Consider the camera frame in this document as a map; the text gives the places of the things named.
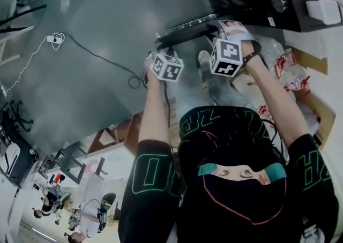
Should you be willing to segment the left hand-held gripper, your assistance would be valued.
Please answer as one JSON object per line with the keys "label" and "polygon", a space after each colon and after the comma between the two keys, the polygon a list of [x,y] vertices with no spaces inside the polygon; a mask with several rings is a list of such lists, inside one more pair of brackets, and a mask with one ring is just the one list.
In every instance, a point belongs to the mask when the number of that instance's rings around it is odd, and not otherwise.
{"label": "left hand-held gripper", "polygon": [[150,50],[146,57],[152,57],[153,62],[149,66],[149,70],[159,80],[178,81],[184,68],[184,63],[173,48],[167,48],[167,50],[161,50],[159,52]]}

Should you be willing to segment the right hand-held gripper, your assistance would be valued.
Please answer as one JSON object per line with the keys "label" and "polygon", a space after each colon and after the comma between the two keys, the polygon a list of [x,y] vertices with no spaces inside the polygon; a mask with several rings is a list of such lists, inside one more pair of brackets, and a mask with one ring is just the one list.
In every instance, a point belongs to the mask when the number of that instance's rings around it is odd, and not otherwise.
{"label": "right hand-held gripper", "polygon": [[232,78],[243,65],[241,40],[227,35],[227,26],[222,21],[215,22],[214,26],[218,34],[212,40],[211,73]]}

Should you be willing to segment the person's right forearm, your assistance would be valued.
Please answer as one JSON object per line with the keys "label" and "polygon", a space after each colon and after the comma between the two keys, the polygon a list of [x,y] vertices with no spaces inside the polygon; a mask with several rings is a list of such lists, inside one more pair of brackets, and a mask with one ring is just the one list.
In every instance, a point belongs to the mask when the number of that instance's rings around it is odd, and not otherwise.
{"label": "person's right forearm", "polygon": [[300,108],[270,74],[259,55],[252,57],[246,68],[262,92],[277,130],[287,148],[309,133]]}

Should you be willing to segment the person's left forearm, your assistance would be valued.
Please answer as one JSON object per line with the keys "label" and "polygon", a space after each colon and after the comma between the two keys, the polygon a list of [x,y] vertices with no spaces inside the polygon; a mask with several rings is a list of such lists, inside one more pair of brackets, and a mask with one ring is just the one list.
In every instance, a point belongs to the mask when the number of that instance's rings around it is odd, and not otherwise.
{"label": "person's left forearm", "polygon": [[147,96],[138,141],[154,140],[169,145],[168,124],[162,85],[151,70],[147,72]]}

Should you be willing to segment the person's right hand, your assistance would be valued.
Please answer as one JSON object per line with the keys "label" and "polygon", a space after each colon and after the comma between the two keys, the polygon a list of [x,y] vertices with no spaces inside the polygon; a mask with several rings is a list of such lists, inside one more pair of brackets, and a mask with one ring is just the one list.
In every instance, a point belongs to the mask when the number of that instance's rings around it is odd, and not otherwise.
{"label": "person's right hand", "polygon": [[250,54],[257,52],[254,47],[252,40],[247,39],[247,37],[252,37],[248,35],[248,30],[238,21],[228,21],[224,23],[226,35],[228,40],[241,43],[242,57],[246,57]]}

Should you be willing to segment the tall white carton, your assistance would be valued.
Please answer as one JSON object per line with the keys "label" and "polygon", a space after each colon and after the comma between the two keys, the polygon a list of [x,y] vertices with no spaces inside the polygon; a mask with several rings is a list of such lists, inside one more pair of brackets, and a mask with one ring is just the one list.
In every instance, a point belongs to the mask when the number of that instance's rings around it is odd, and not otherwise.
{"label": "tall white carton", "polygon": [[300,33],[283,29],[286,45],[306,52],[319,59],[326,57],[319,31]]}

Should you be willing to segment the narrow cardboard box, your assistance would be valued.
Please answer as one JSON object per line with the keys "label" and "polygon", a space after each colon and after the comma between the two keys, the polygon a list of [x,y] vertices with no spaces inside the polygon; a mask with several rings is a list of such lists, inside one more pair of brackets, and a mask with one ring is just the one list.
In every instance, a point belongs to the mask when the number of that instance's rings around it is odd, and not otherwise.
{"label": "narrow cardboard box", "polygon": [[320,72],[324,75],[329,74],[329,66],[327,62],[327,57],[324,58],[317,58],[311,54],[308,54],[304,51],[298,50],[296,48],[292,49],[293,54],[295,56],[296,62],[305,67],[313,69],[317,72]]}

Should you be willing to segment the brown cardboard box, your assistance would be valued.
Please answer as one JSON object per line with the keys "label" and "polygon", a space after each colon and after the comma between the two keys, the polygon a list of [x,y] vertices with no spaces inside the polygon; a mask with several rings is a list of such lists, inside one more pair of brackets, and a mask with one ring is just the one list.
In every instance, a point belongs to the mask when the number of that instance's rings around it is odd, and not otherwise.
{"label": "brown cardboard box", "polygon": [[129,120],[98,131],[91,142],[88,154],[95,153],[105,148],[123,145],[128,151],[135,155],[137,153],[138,131],[135,126],[135,118],[132,116]]}

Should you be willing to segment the white plastic box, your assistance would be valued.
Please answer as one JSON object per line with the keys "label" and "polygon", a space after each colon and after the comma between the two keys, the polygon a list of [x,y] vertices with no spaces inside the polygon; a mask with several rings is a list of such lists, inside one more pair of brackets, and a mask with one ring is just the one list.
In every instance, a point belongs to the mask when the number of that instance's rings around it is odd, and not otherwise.
{"label": "white plastic box", "polygon": [[333,0],[306,1],[310,17],[322,21],[325,25],[335,25],[342,22],[340,7]]}

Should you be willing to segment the flat cardboard sheet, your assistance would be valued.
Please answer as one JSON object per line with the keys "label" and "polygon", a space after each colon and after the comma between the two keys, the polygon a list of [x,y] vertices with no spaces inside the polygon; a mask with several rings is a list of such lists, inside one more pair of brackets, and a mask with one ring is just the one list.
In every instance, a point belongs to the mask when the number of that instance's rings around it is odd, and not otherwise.
{"label": "flat cardboard sheet", "polygon": [[332,131],[336,114],[310,90],[298,91],[299,99],[318,117],[319,128],[314,136],[320,148],[323,148]]}

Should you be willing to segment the white power strip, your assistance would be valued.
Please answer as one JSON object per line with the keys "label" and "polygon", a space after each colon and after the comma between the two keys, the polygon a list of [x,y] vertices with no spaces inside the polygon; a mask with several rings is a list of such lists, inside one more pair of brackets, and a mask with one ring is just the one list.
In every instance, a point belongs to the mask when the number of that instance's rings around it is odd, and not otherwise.
{"label": "white power strip", "polygon": [[47,42],[51,44],[54,51],[57,51],[65,40],[63,33],[53,33],[47,36]]}

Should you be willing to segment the black side table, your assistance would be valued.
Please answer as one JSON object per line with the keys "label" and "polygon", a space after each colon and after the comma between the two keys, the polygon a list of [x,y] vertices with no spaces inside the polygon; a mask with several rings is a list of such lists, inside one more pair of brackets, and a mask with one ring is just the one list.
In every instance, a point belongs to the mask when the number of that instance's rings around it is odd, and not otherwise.
{"label": "black side table", "polygon": [[[54,157],[54,162],[59,166],[60,171],[62,171],[66,177],[69,177],[77,185],[80,184],[86,168],[86,164],[78,160],[77,155],[79,153],[83,156],[87,155],[87,153],[80,148],[79,143],[76,142],[59,150]],[[71,169],[73,168],[79,168],[79,171],[76,174],[73,174],[71,172]]]}

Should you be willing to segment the person's black printed shirt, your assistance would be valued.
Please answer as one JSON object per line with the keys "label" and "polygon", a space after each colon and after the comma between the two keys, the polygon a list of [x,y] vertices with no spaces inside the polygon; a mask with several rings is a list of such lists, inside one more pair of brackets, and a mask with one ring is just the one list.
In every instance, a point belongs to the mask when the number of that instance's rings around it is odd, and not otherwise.
{"label": "person's black printed shirt", "polygon": [[181,190],[167,143],[138,144],[118,225],[120,243],[300,243],[315,226],[330,243],[339,203],[310,134],[277,157],[259,115],[198,107],[181,119]]}

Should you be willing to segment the black office chair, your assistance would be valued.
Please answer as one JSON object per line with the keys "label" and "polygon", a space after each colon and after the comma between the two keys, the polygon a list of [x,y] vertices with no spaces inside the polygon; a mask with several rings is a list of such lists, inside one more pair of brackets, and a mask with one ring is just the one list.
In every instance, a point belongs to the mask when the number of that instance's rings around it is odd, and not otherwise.
{"label": "black office chair", "polygon": [[6,102],[0,108],[0,173],[21,187],[38,155],[23,137],[33,125],[21,115],[22,101]]}

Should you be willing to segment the grey plastic chair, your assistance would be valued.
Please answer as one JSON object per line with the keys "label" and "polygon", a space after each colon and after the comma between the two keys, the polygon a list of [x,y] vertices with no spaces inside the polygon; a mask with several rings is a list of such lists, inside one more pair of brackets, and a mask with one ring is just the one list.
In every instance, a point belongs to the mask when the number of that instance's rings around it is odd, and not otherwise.
{"label": "grey plastic chair", "polygon": [[18,7],[25,7],[19,0],[0,0],[0,34],[19,32],[27,29],[27,27],[11,27],[11,22],[26,14],[43,10],[47,7],[46,4],[34,7],[26,11],[18,12]]}

